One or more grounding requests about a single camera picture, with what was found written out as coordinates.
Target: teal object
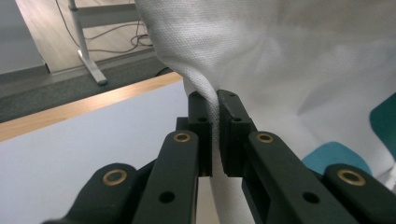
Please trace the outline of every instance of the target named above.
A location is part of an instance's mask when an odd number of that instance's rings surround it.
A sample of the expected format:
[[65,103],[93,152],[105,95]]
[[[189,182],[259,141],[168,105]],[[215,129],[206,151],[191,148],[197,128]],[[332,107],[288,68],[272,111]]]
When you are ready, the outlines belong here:
[[370,123],[375,134],[396,160],[396,93],[371,112]]
[[303,159],[303,163],[309,169],[323,175],[326,167],[343,163],[358,167],[371,175],[370,167],[356,152],[338,143],[329,142],[318,147]]

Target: cable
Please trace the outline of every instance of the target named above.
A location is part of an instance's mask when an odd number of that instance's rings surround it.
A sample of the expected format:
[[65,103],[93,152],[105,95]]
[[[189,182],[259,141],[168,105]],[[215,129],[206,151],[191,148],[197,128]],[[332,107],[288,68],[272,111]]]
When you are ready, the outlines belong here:
[[72,37],[72,39],[73,39],[73,42],[75,42],[77,47],[79,47],[79,44],[77,43],[76,39],[70,33],[69,27],[67,27],[66,20],[64,19],[64,14],[61,11],[61,7],[59,6],[58,0],[55,0],[55,2],[56,2],[56,6],[58,7],[59,13],[61,13],[61,17],[62,17],[62,20],[64,21],[64,27],[66,27],[67,33],[69,33],[70,37]]
[[107,31],[105,31],[105,32],[103,32],[103,33],[101,33],[101,34],[99,34],[99,35],[95,35],[95,36],[93,36],[93,37],[85,37],[85,39],[86,39],[86,40],[94,40],[94,39],[96,39],[97,37],[100,37],[100,36],[102,36],[102,35],[105,35],[105,34],[107,34],[107,33],[110,33],[110,32],[112,32],[112,31],[114,31],[114,30],[120,29],[121,27],[130,26],[130,25],[136,25],[136,24],[133,24],[133,23],[123,24],[123,25],[114,27],[114,28],[112,28],[112,29],[109,29],[109,30],[107,30]]
[[[69,30],[69,27],[67,26],[66,20],[64,19],[64,14],[63,14],[62,11],[61,11],[61,7],[59,6],[58,0],[55,0],[55,2],[56,2],[56,5],[57,5],[57,7],[58,7],[59,13],[61,14],[62,20],[64,21],[64,27],[66,28],[67,33],[69,33],[70,37],[73,39],[73,42],[76,44],[76,46],[79,47],[78,42],[77,42],[76,39],[72,36],[72,34],[71,34],[70,30]],[[129,23],[129,24],[123,24],[123,25],[121,25],[121,26],[117,26],[117,27],[114,27],[114,28],[112,28],[112,29],[110,29],[110,30],[108,30],[108,31],[105,31],[105,32],[103,32],[103,33],[101,33],[101,34],[99,34],[99,35],[96,35],[96,36],[93,36],[93,37],[88,37],[88,38],[85,38],[85,39],[93,40],[93,39],[95,39],[95,38],[97,38],[97,37],[99,37],[99,36],[105,35],[105,34],[111,32],[111,31],[117,30],[117,29],[119,29],[119,28],[121,28],[121,27],[128,26],[128,25],[136,25],[136,24],[131,24],[131,23]],[[107,52],[107,53],[127,53],[127,52],[130,52],[130,51],[136,49],[138,46],[152,47],[152,45],[147,45],[147,44],[140,43],[140,39],[142,39],[142,38],[148,38],[149,35],[138,35],[137,32],[138,32],[138,30],[139,30],[139,26],[140,26],[140,21],[137,22],[137,27],[136,27],[135,36],[131,38],[131,44],[132,44],[132,46],[133,46],[131,49],[120,50],[120,51],[118,51],[118,50],[109,50],[109,49],[88,49],[88,51],[93,51],[93,52]]]

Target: gray floor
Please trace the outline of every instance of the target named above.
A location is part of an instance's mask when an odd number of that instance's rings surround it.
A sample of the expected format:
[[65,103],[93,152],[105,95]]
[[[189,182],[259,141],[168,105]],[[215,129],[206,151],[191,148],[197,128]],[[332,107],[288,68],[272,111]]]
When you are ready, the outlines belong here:
[[33,81],[47,83],[33,89],[0,97],[0,122],[20,118],[57,105],[64,105],[111,91],[141,80],[166,73],[154,51],[99,63],[108,83],[98,86],[86,69],[74,69],[63,74],[46,75]]

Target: white fabric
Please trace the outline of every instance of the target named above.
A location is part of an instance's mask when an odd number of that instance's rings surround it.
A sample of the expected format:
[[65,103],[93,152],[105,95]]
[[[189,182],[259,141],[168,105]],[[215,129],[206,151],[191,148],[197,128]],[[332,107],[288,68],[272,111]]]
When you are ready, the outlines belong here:
[[[374,176],[392,166],[369,114],[396,92],[396,2],[136,5],[158,57],[204,95],[213,121],[219,118],[213,88],[234,91],[258,129],[279,135],[300,158],[337,141],[360,154]],[[252,223],[240,179],[221,176],[219,153],[213,153],[220,222]]]

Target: hole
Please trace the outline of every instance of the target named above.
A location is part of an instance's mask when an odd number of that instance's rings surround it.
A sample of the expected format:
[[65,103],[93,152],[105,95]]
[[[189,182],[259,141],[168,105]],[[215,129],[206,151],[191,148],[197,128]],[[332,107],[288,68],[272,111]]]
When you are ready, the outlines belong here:
[[117,181],[122,178],[122,173],[113,173],[107,177],[108,181]]
[[177,136],[177,140],[186,140],[187,139],[187,135],[186,134],[181,134]]
[[256,139],[263,143],[272,143],[274,141],[273,136],[266,133],[257,134]]
[[345,173],[344,177],[346,179],[348,179],[348,180],[351,180],[351,181],[358,181],[359,180],[359,178],[356,175],[353,175],[353,174],[350,174],[350,173]]
[[261,140],[263,140],[263,141],[268,141],[268,140],[271,140],[271,137],[270,137],[270,136],[268,136],[268,135],[264,135],[264,134],[262,134],[262,135],[260,135],[259,137],[260,137],[260,139],[261,139]]
[[175,194],[171,191],[166,191],[160,195],[160,202],[171,203],[175,199]]
[[200,121],[200,122],[206,122],[206,121],[207,121],[207,118],[198,118],[198,121]]
[[188,142],[190,139],[191,136],[187,133],[178,133],[174,136],[174,140],[177,142]]
[[303,198],[309,203],[319,203],[319,197],[311,192],[303,193]]

